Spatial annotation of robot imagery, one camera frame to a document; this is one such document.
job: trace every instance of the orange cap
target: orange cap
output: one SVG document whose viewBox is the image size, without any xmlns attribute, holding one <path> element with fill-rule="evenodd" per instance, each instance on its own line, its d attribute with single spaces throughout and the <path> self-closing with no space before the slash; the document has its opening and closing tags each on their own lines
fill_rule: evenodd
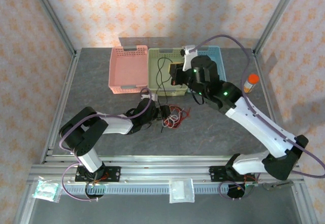
<svg viewBox="0 0 325 224">
<path fill-rule="evenodd" d="M 252 73 L 248 76 L 248 82 L 250 84 L 257 84 L 259 82 L 259 76 Z"/>
</svg>

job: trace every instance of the plastic bag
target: plastic bag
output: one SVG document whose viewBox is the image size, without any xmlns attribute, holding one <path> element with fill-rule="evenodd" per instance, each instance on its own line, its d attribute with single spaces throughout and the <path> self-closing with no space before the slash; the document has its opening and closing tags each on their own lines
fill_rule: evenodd
<svg viewBox="0 0 325 224">
<path fill-rule="evenodd" d="M 193 180 L 172 179 L 169 181 L 169 203 L 194 203 Z"/>
<path fill-rule="evenodd" d="M 62 186 L 59 180 L 40 179 L 33 197 L 58 203 L 62 194 Z"/>
</svg>

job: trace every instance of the small bottle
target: small bottle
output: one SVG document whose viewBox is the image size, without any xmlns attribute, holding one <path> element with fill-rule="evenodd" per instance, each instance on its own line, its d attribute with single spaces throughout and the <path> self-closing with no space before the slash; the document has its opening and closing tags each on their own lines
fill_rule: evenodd
<svg viewBox="0 0 325 224">
<path fill-rule="evenodd" d="M 246 82 L 244 83 L 244 92 L 250 93 L 258 82 L 259 82 L 259 76 L 254 73 L 250 74 Z"/>
</svg>

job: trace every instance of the mounting plate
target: mounting plate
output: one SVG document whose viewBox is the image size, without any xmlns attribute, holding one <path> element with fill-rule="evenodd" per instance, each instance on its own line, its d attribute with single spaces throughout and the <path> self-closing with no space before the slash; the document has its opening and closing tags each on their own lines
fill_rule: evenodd
<svg viewBox="0 0 325 224">
<path fill-rule="evenodd" d="M 75 182 L 92 182 L 93 180 L 89 178 L 87 172 L 84 166 L 78 166 Z M 108 174 L 108 178 L 101 180 L 101 182 L 119 182 L 121 167 L 105 166 L 103 176 L 105 176 L 106 173 Z"/>
<path fill-rule="evenodd" d="M 209 169 L 211 182 L 223 182 L 223 181 L 233 181 L 233 182 L 243 182 L 245 181 L 245 177 L 243 175 L 239 175 L 238 177 L 231 178 L 228 176 L 225 166 L 211 166 Z M 246 176 L 250 176 L 255 178 L 253 174 L 245 174 Z M 246 178 L 246 182 L 254 182 L 254 180 L 250 177 Z"/>
</svg>

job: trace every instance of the green basket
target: green basket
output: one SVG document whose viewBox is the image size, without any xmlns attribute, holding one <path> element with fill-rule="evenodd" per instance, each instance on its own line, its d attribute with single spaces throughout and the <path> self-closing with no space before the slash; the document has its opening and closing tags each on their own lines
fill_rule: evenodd
<svg viewBox="0 0 325 224">
<path fill-rule="evenodd" d="M 158 60 L 160 58 L 169 58 L 173 63 L 184 63 L 184 57 L 180 54 L 181 48 L 150 48 L 148 50 L 148 88 L 156 93 L 158 96 L 165 96 L 163 86 L 158 88 L 158 84 L 161 84 L 160 73 L 158 74 L 158 84 L 156 82 L 156 76 L 158 73 Z M 162 67 L 162 81 L 164 82 L 167 96 L 185 95 L 187 91 L 186 85 L 171 85 L 171 78 L 169 74 L 169 67 L 171 62 L 169 60 L 161 59 L 159 66 Z"/>
</svg>

